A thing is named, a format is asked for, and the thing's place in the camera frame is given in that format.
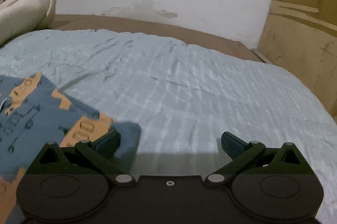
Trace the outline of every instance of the mattress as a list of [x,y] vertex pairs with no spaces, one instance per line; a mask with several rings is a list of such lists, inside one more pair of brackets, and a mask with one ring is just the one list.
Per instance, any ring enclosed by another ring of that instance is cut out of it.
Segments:
[[267,147],[294,142],[321,181],[317,219],[337,219],[337,125],[295,76],[168,37],[44,30],[0,49],[2,75],[43,73],[66,94],[142,134],[131,174],[206,176],[230,161],[229,131]]

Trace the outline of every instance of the cloth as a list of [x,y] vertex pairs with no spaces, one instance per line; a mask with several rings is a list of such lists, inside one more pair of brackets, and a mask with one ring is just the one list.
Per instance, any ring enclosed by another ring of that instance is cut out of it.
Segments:
[[85,139],[95,141],[113,126],[121,135],[114,164],[130,171],[141,133],[138,124],[115,122],[62,94],[41,73],[26,79],[0,76],[0,93],[0,103],[5,101],[0,111],[0,224],[16,206],[16,187],[47,141],[73,146]]
[[0,45],[18,35],[47,28],[55,9],[56,0],[6,0],[0,4]]

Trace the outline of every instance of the screw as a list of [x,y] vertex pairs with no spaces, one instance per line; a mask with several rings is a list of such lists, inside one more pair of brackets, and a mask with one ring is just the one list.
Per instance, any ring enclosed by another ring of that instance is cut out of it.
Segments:
[[211,174],[207,178],[212,183],[220,183],[225,180],[224,176],[221,174]]
[[128,183],[132,180],[132,176],[128,174],[120,174],[116,176],[116,181],[119,183]]
[[167,186],[173,186],[175,183],[173,181],[166,181]]

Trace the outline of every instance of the circular pad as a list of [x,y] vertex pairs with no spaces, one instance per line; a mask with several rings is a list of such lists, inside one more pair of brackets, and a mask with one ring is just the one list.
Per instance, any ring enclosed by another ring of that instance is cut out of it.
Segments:
[[100,205],[108,183],[99,173],[27,174],[16,192],[21,209],[40,220],[78,218]]
[[243,173],[233,181],[232,192],[251,213],[277,221],[312,217],[323,200],[323,188],[312,174]]

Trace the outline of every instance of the wooden panel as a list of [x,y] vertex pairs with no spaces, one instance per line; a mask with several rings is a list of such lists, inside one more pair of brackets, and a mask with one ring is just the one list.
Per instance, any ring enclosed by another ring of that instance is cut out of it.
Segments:
[[62,31],[107,29],[115,32],[143,32],[148,35],[169,36],[182,40],[186,44],[195,44],[233,57],[262,62],[245,45],[238,41],[155,22],[95,15],[56,15],[49,28]]
[[273,0],[258,48],[337,114],[337,0]]

